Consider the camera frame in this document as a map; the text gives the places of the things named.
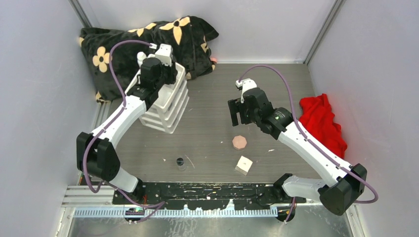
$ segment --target cable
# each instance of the cable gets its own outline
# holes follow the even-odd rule
[[[115,49],[117,48],[117,47],[119,47],[120,45],[123,45],[123,44],[126,44],[126,43],[140,43],[140,44],[145,44],[145,45],[147,45],[147,46],[151,46],[151,44],[150,43],[147,43],[147,42],[145,42],[145,41],[141,41],[141,40],[132,40],[132,39],[130,39],[130,40],[124,40],[124,41],[121,41],[121,42],[119,42],[119,43],[117,43],[117,44],[115,44],[112,48],[111,48],[111,51],[109,52],[109,69],[110,69],[110,71],[111,71],[111,74],[112,74],[112,77],[113,77],[113,79],[114,79],[114,81],[115,81],[115,84],[117,85],[117,87],[118,87],[118,89],[119,89],[119,91],[120,91],[120,93],[121,93],[121,95],[122,95],[122,100],[123,100],[123,107],[120,109],[120,111],[116,114],[116,116],[113,118],[113,119],[111,119],[110,121],[109,121],[109,123],[108,124],[106,124],[104,127],[103,127],[103,129],[102,130],[100,130],[94,137],[93,137],[93,139],[88,143],[88,145],[87,145],[87,147],[86,147],[86,150],[84,151],[84,154],[83,154],[83,174],[84,174],[84,178],[86,179],[86,183],[87,183],[87,186],[89,187],[89,189],[93,192],[93,193],[97,193],[99,190],[100,190],[100,187],[102,186],[102,183],[103,183],[103,181],[101,181],[99,184],[98,184],[98,186],[97,186],[97,189],[95,190],[94,188],[93,188],[93,186],[92,186],[92,183],[91,183],[91,180],[90,180],[90,177],[89,177],[89,173],[88,173],[88,171],[87,171],[87,155],[88,155],[88,153],[89,153],[89,151],[90,151],[90,149],[91,149],[91,147],[92,147],[92,145],[94,144],[94,142],[97,140],[97,138],[102,134],[102,133],[104,133],[105,131],[106,131],[106,129],[122,114],[122,112],[125,110],[125,106],[126,106],[126,95],[125,95],[125,93],[124,93],[124,90],[122,89],[122,87],[121,87],[121,84],[119,83],[119,81],[118,81],[118,78],[117,78],[117,76],[116,76],[116,74],[115,74],[115,71],[114,71],[114,67],[113,67],[113,64],[112,64],[112,55],[113,55],[113,53],[114,53],[114,51],[115,51]],[[121,189],[119,189],[119,188],[117,188],[117,187],[115,187],[115,186],[113,186],[113,185],[111,185],[111,184],[109,184],[110,186],[112,186],[113,188],[115,188],[118,192],[120,192],[129,202],[131,202],[132,204],[134,204],[134,205],[137,205],[137,206],[140,206],[140,207],[143,207],[143,208],[154,208],[154,207],[156,207],[156,210],[155,211],[153,211],[149,216],[147,216],[147,217],[145,217],[145,218],[142,218],[141,219],[141,221],[145,221],[145,220],[147,220],[152,214],[154,214],[158,209],[160,209],[162,206],[163,206],[163,204],[165,203],[164,201],[163,202],[160,202],[160,203],[158,203],[158,204],[154,204],[154,205],[141,205],[141,204],[139,204],[139,203],[136,203],[136,202],[134,202],[134,200],[132,200],[130,197],[128,197],[128,195],[123,191],[123,190],[121,190]]]
[[[243,77],[245,76],[245,74],[252,70],[253,68],[258,68],[258,67],[263,67],[263,68],[268,68],[273,70],[274,72],[276,72],[276,74],[278,74],[278,76],[282,79],[282,81],[285,84],[285,87],[287,88],[288,91],[288,97],[290,99],[290,104],[291,104],[291,113],[293,115],[293,119],[294,119],[294,123],[297,126],[298,130],[300,131],[301,135],[304,137],[304,139],[306,141],[308,141],[314,148],[316,148],[316,150],[318,150],[322,155],[324,155],[328,160],[330,160],[330,162],[332,162],[336,168],[340,168],[341,170],[343,170],[345,173],[349,174],[350,176],[354,177],[356,180],[358,180],[359,182],[361,182],[362,184],[364,184],[368,189],[371,190],[371,192],[373,192],[374,194],[374,198],[371,200],[362,200],[362,201],[354,201],[354,203],[374,203],[378,200],[378,193],[377,191],[369,184],[367,183],[365,180],[361,179],[358,175],[354,174],[352,171],[341,167],[340,164],[335,161],[334,159],[332,159],[328,154],[326,154],[319,146],[317,146],[313,141],[311,141],[310,139],[307,138],[307,135],[305,134],[305,132],[303,132],[302,128],[300,127],[300,125],[298,124],[298,120],[297,117],[295,116],[295,110],[294,110],[294,104],[293,104],[293,95],[291,94],[291,90],[290,90],[290,86],[288,85],[287,80],[285,80],[285,77],[281,74],[281,72],[279,72],[276,68],[269,66],[269,65],[264,65],[264,64],[258,64],[258,65],[254,65],[250,68],[248,68],[245,73],[243,73],[243,75],[239,78],[239,82],[243,79]]]
[[[290,212],[288,212],[288,215],[285,218],[285,221],[284,221],[285,225],[287,224],[287,221],[291,216],[291,212],[293,211],[293,209],[295,209],[294,205],[295,205],[295,197],[293,197],[293,201],[291,202]]]

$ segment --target white backdrop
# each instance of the white backdrop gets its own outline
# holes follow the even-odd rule
[[[379,200],[362,205],[372,237],[418,236],[419,1],[346,1],[309,65]],[[371,197],[366,189],[361,199]]]
[[[0,236],[51,237],[97,103],[65,0],[0,3]]]
[[[129,30],[195,15],[219,62],[303,62],[335,0],[80,0],[94,26]]]

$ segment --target floral pillow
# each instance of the floral pillow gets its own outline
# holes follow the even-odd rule
[[[170,44],[175,60],[186,69],[186,77],[195,79],[212,72],[215,62],[207,41],[218,37],[218,32],[205,20],[186,16],[173,22],[158,21],[129,31],[83,28],[79,37],[80,47],[93,74],[98,90],[97,101],[112,101],[121,94],[109,70],[109,51],[123,40],[143,40],[150,43]],[[112,64],[121,86],[125,89],[138,71],[137,53],[149,53],[142,44],[123,44],[113,56]]]

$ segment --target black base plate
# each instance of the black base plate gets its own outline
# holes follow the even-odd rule
[[[164,208],[182,210],[187,204],[190,210],[224,209],[232,199],[235,210],[269,209],[272,203],[291,203],[290,197],[276,197],[272,184],[250,183],[151,183],[143,184],[145,196],[136,200],[140,204],[157,204],[165,201]],[[116,192],[113,204],[131,204]],[[298,197],[297,203],[306,202]]]

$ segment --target metal floor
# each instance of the metal floor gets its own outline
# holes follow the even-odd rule
[[[137,225],[120,219],[73,219],[69,237],[352,237],[349,222],[322,206],[298,206],[286,225],[275,218],[167,218]]]

